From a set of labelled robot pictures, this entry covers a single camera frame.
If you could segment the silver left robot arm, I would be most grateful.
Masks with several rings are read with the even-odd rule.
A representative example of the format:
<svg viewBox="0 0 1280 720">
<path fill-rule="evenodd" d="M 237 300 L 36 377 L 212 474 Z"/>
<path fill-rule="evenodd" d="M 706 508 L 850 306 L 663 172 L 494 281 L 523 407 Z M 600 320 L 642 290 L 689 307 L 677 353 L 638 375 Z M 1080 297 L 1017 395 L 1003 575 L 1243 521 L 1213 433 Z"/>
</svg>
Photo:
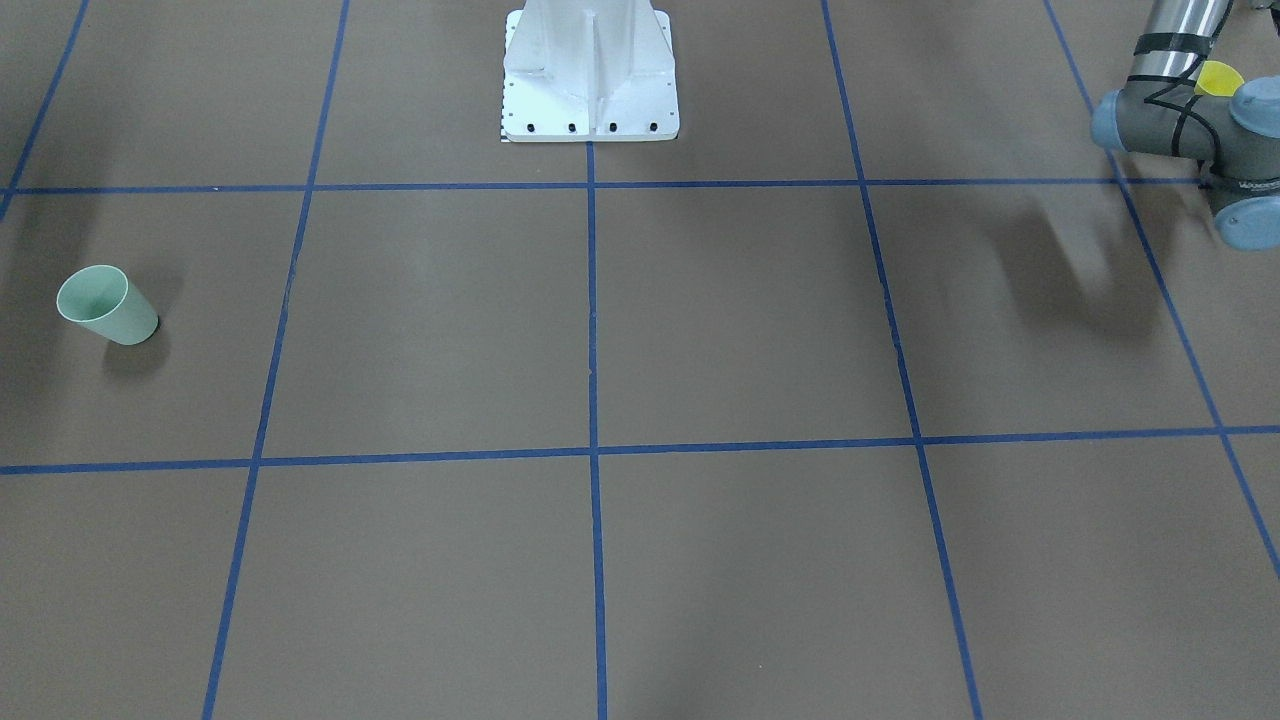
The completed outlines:
<svg viewBox="0 0 1280 720">
<path fill-rule="evenodd" d="M 1221 241 L 1261 251 L 1279 243 L 1279 78 L 1225 94 L 1202 79 L 1231 1 L 1155 1 L 1124 85 L 1091 114 L 1101 149 L 1193 160 Z"/>
</svg>

